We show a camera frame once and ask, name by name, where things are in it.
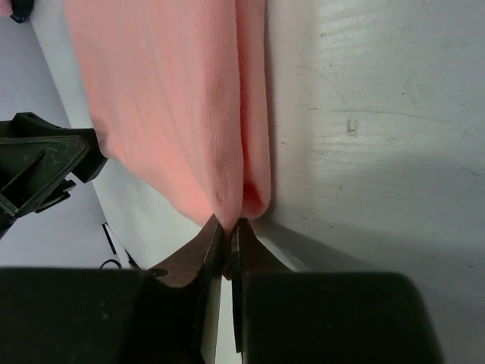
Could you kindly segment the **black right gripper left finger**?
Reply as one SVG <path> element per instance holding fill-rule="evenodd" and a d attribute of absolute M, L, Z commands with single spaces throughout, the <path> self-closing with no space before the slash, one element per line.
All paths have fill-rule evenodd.
<path fill-rule="evenodd" d="M 3 268 L 3 363 L 213 363 L 224 232 L 148 270 Z"/>

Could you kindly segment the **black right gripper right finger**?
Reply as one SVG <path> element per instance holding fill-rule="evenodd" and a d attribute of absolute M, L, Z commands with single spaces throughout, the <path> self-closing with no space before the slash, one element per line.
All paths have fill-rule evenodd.
<path fill-rule="evenodd" d="M 387 272 L 294 272 L 249 221 L 231 234 L 233 324 L 244 363 L 441 363 L 422 295 Z"/>

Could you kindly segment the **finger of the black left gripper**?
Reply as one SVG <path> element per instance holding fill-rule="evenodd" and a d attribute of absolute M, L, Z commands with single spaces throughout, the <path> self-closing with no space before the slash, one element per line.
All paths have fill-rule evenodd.
<path fill-rule="evenodd" d="M 32 112 L 1 122 L 1 235 L 17 219 L 40 213 L 97 178 L 107 162 L 92 128 L 64 128 Z"/>

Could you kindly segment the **salmon pink t-shirt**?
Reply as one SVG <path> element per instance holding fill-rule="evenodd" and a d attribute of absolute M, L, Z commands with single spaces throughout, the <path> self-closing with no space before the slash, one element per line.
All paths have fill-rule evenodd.
<path fill-rule="evenodd" d="M 271 199 L 263 1 L 67 1 L 103 153 L 197 224 Z"/>

